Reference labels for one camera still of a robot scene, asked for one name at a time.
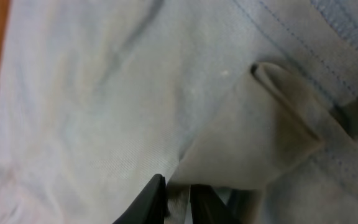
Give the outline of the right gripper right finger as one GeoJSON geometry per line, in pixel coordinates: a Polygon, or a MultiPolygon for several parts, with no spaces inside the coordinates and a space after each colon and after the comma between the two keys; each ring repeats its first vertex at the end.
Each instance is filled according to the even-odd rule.
{"type": "Polygon", "coordinates": [[[191,185],[190,203],[193,224],[240,224],[211,186],[191,185]]]}

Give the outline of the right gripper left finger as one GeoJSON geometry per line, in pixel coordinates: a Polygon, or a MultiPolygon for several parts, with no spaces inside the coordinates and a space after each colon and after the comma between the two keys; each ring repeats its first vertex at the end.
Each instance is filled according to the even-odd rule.
{"type": "Polygon", "coordinates": [[[164,224],[167,214],[166,181],[155,174],[113,224],[164,224]]]}

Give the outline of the light blue printed t-shirt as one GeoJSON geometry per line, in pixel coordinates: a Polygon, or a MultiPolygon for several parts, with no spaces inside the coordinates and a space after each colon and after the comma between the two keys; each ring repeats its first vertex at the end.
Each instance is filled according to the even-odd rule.
{"type": "Polygon", "coordinates": [[[358,223],[358,1],[13,1],[0,223],[112,223],[155,174],[251,223],[358,223]]]}

